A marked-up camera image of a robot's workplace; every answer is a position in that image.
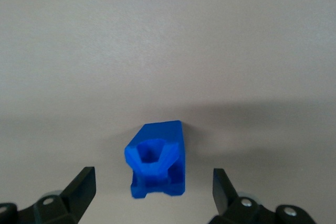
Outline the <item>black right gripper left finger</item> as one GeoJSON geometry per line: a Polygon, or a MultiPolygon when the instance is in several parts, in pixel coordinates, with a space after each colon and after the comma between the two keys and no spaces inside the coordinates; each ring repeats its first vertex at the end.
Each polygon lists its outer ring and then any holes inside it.
{"type": "Polygon", "coordinates": [[[1,223],[78,223],[95,194],[95,168],[85,167],[59,195],[42,197],[22,210],[1,203],[1,223]]]}

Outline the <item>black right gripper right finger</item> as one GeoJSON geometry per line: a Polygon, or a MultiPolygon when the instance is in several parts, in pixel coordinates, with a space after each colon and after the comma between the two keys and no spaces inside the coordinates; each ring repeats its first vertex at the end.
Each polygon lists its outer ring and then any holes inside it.
{"type": "Polygon", "coordinates": [[[218,215],[212,219],[212,223],[315,223],[314,219],[300,207],[279,205],[273,212],[250,197],[239,196],[222,168],[213,170],[213,198],[218,215]]]}

